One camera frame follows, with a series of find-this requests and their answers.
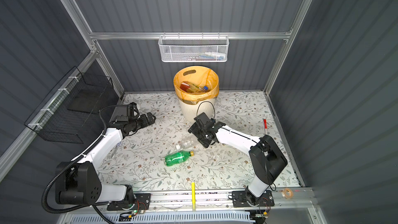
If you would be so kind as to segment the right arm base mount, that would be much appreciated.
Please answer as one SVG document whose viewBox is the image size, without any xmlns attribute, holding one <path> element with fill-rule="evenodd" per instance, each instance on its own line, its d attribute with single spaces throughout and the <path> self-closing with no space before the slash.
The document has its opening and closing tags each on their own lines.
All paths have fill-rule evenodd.
<svg viewBox="0 0 398 224">
<path fill-rule="evenodd" d="M 272 192 L 266 190 L 260 197 L 256 197 L 250 191 L 233 191 L 228 198 L 232 200 L 233 206 L 242 207 L 273 207 L 275 205 Z"/>
</svg>

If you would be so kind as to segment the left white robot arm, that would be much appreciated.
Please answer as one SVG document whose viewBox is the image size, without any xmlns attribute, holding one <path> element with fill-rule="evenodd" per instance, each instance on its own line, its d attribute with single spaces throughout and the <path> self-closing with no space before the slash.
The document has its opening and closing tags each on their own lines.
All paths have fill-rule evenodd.
<svg viewBox="0 0 398 224">
<path fill-rule="evenodd" d="M 98 167 L 109 152 L 124 138 L 153 125 L 152 113 L 140 114 L 137 104 L 124 105 L 126 113 L 106 123 L 103 110 L 98 115 L 104 126 L 101 134 L 82 153 L 70 162 L 57 166 L 54 178 L 41 196 L 42 208 L 52 214 L 64 214 L 81 208 L 114 204 L 118 209 L 137 208 L 139 201 L 131 185 L 103 184 Z"/>
</svg>

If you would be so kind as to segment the clear long bottle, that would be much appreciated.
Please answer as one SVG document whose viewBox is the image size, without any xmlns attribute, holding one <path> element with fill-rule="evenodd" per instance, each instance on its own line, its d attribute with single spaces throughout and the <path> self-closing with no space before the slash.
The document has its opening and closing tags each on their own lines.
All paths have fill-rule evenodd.
<svg viewBox="0 0 398 224">
<path fill-rule="evenodd" d="M 176 150 L 181 151 L 193 151 L 199 147 L 200 143 L 194 135 L 189 135 L 186 138 L 183 138 L 176 144 Z"/>
</svg>

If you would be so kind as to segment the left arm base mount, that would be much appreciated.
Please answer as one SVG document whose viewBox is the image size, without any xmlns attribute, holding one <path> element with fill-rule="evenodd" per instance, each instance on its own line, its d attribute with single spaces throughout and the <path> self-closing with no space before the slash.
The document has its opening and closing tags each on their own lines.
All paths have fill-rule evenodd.
<svg viewBox="0 0 398 224">
<path fill-rule="evenodd" d="M 134 194 L 132 200 L 122 200 L 110 202 L 107 206 L 108 211 L 146 211 L 149 209 L 151 194 Z"/>
</svg>

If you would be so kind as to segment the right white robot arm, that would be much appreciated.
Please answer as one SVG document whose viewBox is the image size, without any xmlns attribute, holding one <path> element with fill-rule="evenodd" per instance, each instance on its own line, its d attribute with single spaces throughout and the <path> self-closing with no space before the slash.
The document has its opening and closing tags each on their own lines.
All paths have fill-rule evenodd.
<svg viewBox="0 0 398 224">
<path fill-rule="evenodd" d="M 194 124 L 188 129 L 197 140 L 208 148 L 214 143 L 229 145 L 246 154 L 252 163 L 255 176 L 245 189 L 246 202 L 249 205 L 260 204 L 262 195 L 271 186 L 288 165 L 287 159 L 274 139 L 241 133 L 217 122 L 201 113 L 194 118 Z"/>
</svg>

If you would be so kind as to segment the yellow tea bottle red label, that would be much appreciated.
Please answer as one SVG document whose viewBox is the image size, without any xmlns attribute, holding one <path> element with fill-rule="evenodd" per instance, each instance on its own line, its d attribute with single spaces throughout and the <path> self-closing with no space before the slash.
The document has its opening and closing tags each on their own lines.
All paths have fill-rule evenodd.
<svg viewBox="0 0 398 224">
<path fill-rule="evenodd" d="M 182 82 L 180 89 L 186 93 L 202 93 L 203 90 L 200 87 L 195 86 L 190 82 Z"/>
</svg>

